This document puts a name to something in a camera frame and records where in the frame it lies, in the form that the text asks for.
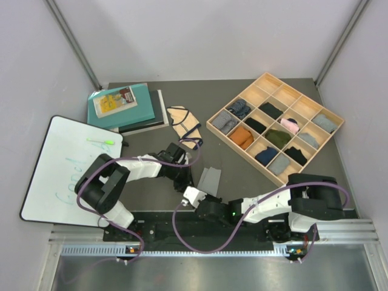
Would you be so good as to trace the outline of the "grey underwear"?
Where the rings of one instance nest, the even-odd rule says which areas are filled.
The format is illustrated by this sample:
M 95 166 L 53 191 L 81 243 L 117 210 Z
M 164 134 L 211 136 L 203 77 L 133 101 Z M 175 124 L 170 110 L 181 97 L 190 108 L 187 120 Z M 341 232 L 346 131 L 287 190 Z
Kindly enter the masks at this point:
M 214 197 L 217 196 L 219 181 L 221 178 L 221 170 L 213 167 L 204 168 L 199 179 L 197 188 Z

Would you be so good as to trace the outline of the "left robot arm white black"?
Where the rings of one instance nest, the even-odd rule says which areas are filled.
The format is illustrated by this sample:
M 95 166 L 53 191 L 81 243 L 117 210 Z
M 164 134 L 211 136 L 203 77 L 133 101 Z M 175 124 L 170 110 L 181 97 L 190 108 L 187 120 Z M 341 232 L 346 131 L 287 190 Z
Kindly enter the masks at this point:
M 81 196 L 92 211 L 117 225 L 116 232 L 124 240 L 137 235 L 134 216 L 119 201 L 127 182 L 143 178 L 168 178 L 173 188 L 183 193 L 193 186 L 189 157 L 175 143 L 159 153 L 151 153 L 128 161 L 113 161 L 108 154 L 99 155 L 75 185 L 74 192 Z

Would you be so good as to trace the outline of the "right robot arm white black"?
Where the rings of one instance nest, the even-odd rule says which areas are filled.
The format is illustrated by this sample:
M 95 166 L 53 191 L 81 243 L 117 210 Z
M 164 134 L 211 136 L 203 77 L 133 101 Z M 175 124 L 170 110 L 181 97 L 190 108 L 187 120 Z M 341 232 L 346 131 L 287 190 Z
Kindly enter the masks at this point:
M 277 215 L 286 215 L 284 235 L 296 240 L 318 221 L 346 217 L 340 193 L 343 188 L 331 176 L 294 173 L 282 187 L 253 198 L 223 203 L 221 198 L 200 191 L 190 198 L 196 214 L 209 221 L 235 226 L 239 222 L 258 224 Z

